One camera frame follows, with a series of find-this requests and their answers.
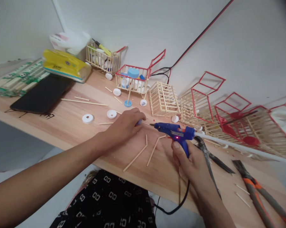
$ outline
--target yellow pen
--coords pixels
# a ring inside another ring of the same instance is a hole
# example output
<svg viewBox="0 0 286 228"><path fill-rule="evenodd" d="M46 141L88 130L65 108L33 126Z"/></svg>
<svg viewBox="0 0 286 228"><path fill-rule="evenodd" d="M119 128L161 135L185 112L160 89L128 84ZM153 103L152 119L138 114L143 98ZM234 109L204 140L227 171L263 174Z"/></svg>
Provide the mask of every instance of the yellow pen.
<svg viewBox="0 0 286 228"><path fill-rule="evenodd" d="M94 40L93 38L91 38L91 39L95 42L96 45L99 46L100 49L102 49L102 50L105 52L106 55L108 55L109 57L111 57L111 52L110 52L106 47L104 47L103 45L101 45L98 41Z"/></svg>

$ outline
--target black power cord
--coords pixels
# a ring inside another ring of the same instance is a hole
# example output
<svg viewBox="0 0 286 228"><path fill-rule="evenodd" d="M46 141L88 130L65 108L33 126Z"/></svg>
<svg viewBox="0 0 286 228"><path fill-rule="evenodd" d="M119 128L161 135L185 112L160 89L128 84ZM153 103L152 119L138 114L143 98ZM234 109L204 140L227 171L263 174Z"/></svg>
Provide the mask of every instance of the black power cord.
<svg viewBox="0 0 286 228"><path fill-rule="evenodd" d="M187 198L187 194L188 194L189 189L190 189L190 181L188 181L188 183L187 183L186 193L185 193L185 196L184 196L182 202L181 202L175 209L173 209L171 212L167 212L167 211L165 211L162 207L160 207L160 206L158 206L158 205L155 205L155 207L156 207L156 212L157 212L157 208L159 208L159 210L163 211L163 212L164 212L165 214L167 214L167 215L171 215L171 214L175 213L175 212L176 212L177 210L179 210L180 207L182 207L182 205L184 204L184 202L185 202L185 200L186 200L186 198Z"/></svg>
<svg viewBox="0 0 286 228"><path fill-rule="evenodd" d="M163 73L157 73L157 74L152 74L150 76L155 76L155 75L165 75L168 80L167 80L167 84L169 83L169 76L167 76L167 72L170 71L179 61L180 59L182 59L182 57L187 53L187 51L203 36L203 34L212 26L212 24L220 17L220 15L226 10L226 8L228 8L228 6L233 2L234 0L230 0L228 4L226 4L226 6L220 11L220 13L212 20L212 22L203 30L202 33L200 33L200 35L191 43L191 45L185 50L185 52L183 52L183 54L179 57L179 59L174 63L174 65L172 65L171 67L162 67L158 70L156 70L155 72L159 71L159 70L164 70L164 69L168 69L167 71L163 72Z"/></svg>

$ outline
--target yellow tissue pack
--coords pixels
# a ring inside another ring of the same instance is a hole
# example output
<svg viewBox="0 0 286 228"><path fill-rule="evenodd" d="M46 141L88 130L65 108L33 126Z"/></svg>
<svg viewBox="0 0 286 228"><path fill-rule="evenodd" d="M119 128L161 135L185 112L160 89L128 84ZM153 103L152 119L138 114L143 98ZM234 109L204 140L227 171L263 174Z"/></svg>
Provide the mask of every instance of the yellow tissue pack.
<svg viewBox="0 0 286 228"><path fill-rule="evenodd" d="M58 50L44 50L42 61L47 72L71 78L80 83L85 83L91 73L90 64Z"/></svg>

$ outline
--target blue glue gun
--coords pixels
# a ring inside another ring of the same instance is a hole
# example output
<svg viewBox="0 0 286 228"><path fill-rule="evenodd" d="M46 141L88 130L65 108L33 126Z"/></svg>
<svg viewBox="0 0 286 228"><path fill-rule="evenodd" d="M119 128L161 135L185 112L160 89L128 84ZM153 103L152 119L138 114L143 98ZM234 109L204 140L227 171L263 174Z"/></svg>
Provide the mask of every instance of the blue glue gun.
<svg viewBox="0 0 286 228"><path fill-rule="evenodd" d="M189 157L186 140L192 140L194 138L195 129L191 127L182 129L180 125L171 123L151 123L150 125L154 126L158 131L169 135L173 141L179 142L186 156Z"/></svg>

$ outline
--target white wall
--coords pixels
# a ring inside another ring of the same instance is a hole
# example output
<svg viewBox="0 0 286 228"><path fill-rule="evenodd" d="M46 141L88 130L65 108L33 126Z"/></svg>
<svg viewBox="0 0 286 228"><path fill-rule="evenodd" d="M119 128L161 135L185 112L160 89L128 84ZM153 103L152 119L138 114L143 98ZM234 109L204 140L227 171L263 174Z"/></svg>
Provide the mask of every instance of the white wall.
<svg viewBox="0 0 286 228"><path fill-rule="evenodd" d="M40 57L52 47L48 36L61 31L51 0L0 0L0 64Z"/></svg>
<svg viewBox="0 0 286 228"><path fill-rule="evenodd" d="M69 29L87 31L111 50L129 44L124 63L171 66L229 0L59 0ZM286 95L286 1L235 0L172 70L183 92L207 70L227 79L211 100L238 92L253 104Z"/></svg>

